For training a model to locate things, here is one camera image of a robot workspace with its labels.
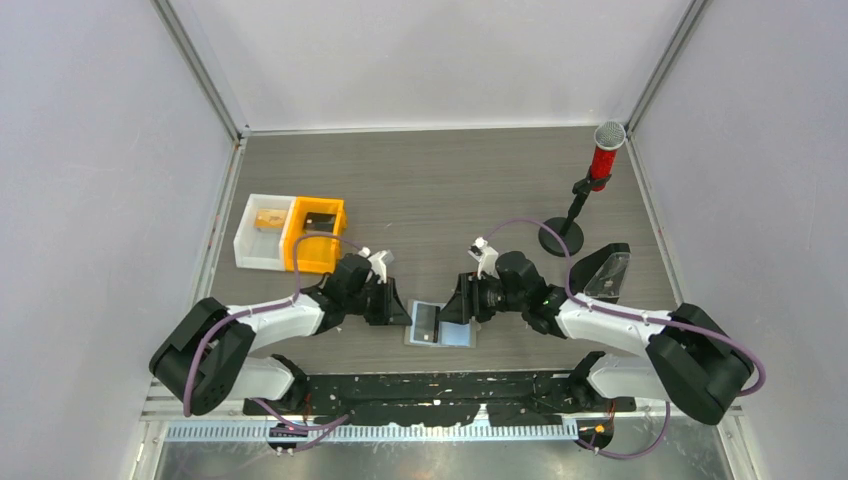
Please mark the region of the black credit card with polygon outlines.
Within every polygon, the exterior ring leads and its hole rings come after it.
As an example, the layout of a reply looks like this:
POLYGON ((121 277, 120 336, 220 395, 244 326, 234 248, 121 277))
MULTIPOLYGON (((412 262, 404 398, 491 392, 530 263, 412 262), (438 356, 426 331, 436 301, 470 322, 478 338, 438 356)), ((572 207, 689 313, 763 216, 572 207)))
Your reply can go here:
POLYGON ((410 341, 413 344, 437 344, 440 323, 437 320, 442 307, 439 304, 416 302, 410 341))

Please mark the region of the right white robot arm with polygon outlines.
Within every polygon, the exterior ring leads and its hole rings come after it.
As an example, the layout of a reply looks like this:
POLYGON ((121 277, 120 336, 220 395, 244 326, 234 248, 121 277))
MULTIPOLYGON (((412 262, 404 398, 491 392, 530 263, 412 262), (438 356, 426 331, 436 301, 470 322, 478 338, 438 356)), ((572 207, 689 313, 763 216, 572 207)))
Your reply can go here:
POLYGON ((618 397, 665 401, 690 418, 717 424, 734 401, 751 392, 757 364, 699 307, 639 310, 571 293, 549 284, 518 251, 482 261, 458 277, 440 322, 486 322, 518 313, 532 330, 588 340, 625 352, 602 354, 571 387, 574 403, 596 410, 618 397))

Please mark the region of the blue grey card holder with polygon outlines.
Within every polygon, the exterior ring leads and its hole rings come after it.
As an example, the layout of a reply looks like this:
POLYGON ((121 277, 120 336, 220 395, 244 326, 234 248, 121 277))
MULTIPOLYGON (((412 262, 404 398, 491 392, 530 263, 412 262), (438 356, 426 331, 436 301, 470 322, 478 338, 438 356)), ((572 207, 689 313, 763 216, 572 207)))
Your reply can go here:
MULTIPOLYGON (((408 313, 412 319, 414 318, 414 305, 416 302, 430 303, 430 304, 439 304, 441 307, 444 306, 443 303, 432 303, 432 302, 424 302, 421 300, 411 300, 409 303, 408 313)), ((419 347, 439 347, 439 348, 473 348, 476 345, 476 330, 471 325, 456 325, 446 322, 439 322, 440 330, 437 344, 413 344, 410 341, 411 334, 411 326, 406 327, 406 333, 404 337, 404 343, 410 346, 419 346, 419 347)))

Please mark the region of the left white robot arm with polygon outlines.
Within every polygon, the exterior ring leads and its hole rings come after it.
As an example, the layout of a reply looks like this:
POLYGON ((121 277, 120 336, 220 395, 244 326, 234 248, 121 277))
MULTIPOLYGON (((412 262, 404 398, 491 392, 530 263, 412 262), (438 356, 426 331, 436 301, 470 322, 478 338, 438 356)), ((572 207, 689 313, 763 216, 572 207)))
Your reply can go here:
POLYGON ((307 398, 304 373, 281 355, 258 358, 256 352, 333 330, 348 316, 372 326, 410 325, 388 274, 392 260, 388 250, 347 254, 321 283, 277 301, 226 306, 201 299, 155 351, 150 373, 182 401, 187 416, 254 398, 296 413, 307 398))

